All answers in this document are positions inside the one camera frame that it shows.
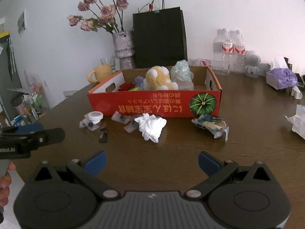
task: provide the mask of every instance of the gray ribbed plate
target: gray ribbed plate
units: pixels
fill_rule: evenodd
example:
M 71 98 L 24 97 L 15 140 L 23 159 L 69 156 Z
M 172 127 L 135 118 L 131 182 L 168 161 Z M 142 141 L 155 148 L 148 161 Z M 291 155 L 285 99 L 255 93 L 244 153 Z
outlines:
M 225 229 L 200 202 L 183 199 L 179 192 L 126 192 L 104 202 L 80 229 Z

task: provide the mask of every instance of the wooden table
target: wooden table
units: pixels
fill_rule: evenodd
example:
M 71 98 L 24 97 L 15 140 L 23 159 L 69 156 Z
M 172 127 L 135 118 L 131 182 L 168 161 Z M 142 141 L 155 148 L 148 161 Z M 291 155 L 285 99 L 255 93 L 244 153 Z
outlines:
M 256 160 L 267 163 L 292 203 L 287 229 L 305 224 L 305 140 L 292 132 L 284 115 L 295 114 L 296 100 L 268 86 L 265 79 L 230 74 L 218 76 L 223 88 L 219 116 L 230 126 L 229 140 L 214 139 L 197 128 L 191 119 L 168 118 L 159 143 L 145 141 L 138 130 L 127 133 L 124 124 L 104 119 L 108 143 L 100 144 L 99 130 L 78 128 L 83 115 L 92 110 L 83 88 L 54 107 L 42 119 L 45 129 L 62 127 L 65 141 L 32 153 L 30 159 L 15 160 L 23 180 L 42 160 L 64 165 L 74 158 L 85 159 L 99 150 L 107 154 L 107 165 L 98 175 L 120 192 L 125 190 L 181 190 L 200 183 L 207 176 L 199 169 L 200 151 L 220 160 L 233 159 L 240 165 Z

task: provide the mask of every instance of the finger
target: finger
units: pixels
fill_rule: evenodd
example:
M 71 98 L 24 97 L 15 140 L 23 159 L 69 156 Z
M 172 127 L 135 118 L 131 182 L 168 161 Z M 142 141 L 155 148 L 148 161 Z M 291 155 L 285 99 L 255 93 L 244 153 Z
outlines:
M 6 188 L 9 185 L 11 185 L 11 183 L 12 183 L 11 175 L 8 172 L 6 172 L 5 176 L 2 177 L 1 179 L 1 187 Z
M 7 170 L 15 170 L 15 169 L 16 169 L 16 165 L 12 161 L 10 161 L 10 164 L 7 167 Z
M 9 202 L 8 198 L 2 199 L 2 200 L 0 200 L 0 206 L 4 207 L 8 204 L 8 202 Z
M 10 188 L 0 189 L 0 200 L 6 199 L 10 195 Z

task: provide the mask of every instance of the mug handle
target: mug handle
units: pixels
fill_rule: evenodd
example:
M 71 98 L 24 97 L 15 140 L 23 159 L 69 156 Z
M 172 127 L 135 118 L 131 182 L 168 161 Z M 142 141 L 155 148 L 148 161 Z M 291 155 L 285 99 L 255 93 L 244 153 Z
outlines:
M 88 82 L 89 83 L 97 83 L 97 80 L 92 80 L 92 78 L 91 78 L 91 75 L 93 74 L 93 73 L 95 73 L 95 70 L 93 70 L 93 71 L 91 71 L 90 73 L 88 73 L 88 75 L 87 75 L 87 80 L 88 80 Z

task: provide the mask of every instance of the green pumpkin illustration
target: green pumpkin illustration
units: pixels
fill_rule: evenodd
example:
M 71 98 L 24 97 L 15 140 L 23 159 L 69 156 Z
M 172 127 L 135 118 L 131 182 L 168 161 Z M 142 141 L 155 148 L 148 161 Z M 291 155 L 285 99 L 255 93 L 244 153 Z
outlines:
M 211 114 L 216 107 L 216 98 L 209 93 L 200 93 L 190 100 L 189 106 L 194 115 Z

